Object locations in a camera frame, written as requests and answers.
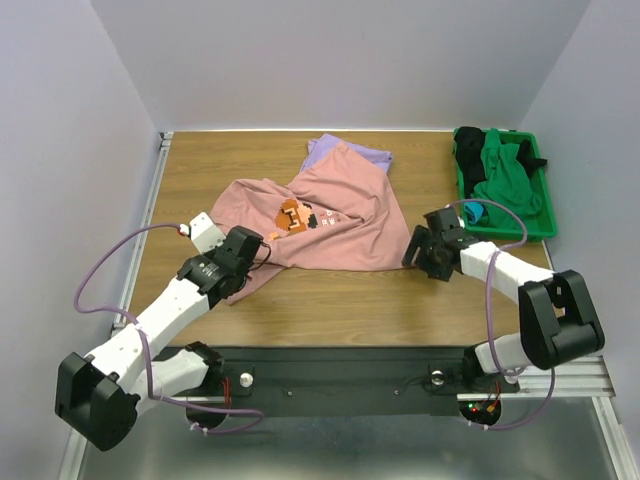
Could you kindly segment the pink printed t shirt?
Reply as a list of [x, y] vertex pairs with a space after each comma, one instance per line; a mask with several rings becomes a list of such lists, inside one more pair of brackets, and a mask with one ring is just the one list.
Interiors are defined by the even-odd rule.
[[266, 264], [229, 305], [291, 267], [397, 270], [410, 242], [387, 174], [344, 142], [285, 186], [268, 178], [233, 181], [210, 216], [223, 231], [243, 226], [268, 245]]

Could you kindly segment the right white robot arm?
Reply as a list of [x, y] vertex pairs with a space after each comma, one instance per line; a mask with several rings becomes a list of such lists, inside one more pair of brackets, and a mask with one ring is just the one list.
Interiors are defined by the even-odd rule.
[[[482, 390], [496, 374], [514, 378], [530, 366], [550, 370], [603, 349], [604, 331], [578, 272], [537, 267], [473, 236], [452, 207], [425, 219], [425, 225], [414, 228], [402, 263], [441, 281], [458, 272], [485, 282], [487, 340], [465, 350], [460, 378], [466, 387]], [[494, 290], [517, 305], [517, 333], [493, 335]]]

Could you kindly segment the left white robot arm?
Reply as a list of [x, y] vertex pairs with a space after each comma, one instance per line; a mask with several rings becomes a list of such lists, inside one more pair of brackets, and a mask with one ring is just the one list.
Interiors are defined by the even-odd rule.
[[158, 355], [182, 329], [245, 285], [263, 238], [242, 226], [222, 233], [208, 218], [176, 225], [197, 248], [165, 290], [139, 316], [115, 307], [127, 325], [86, 355], [72, 352], [58, 367], [54, 411], [101, 451], [119, 444], [138, 417], [157, 402], [179, 405], [176, 394], [220, 389], [223, 405], [210, 408], [218, 421], [231, 415], [263, 415], [231, 406], [231, 381], [223, 357], [201, 342], [171, 358]]

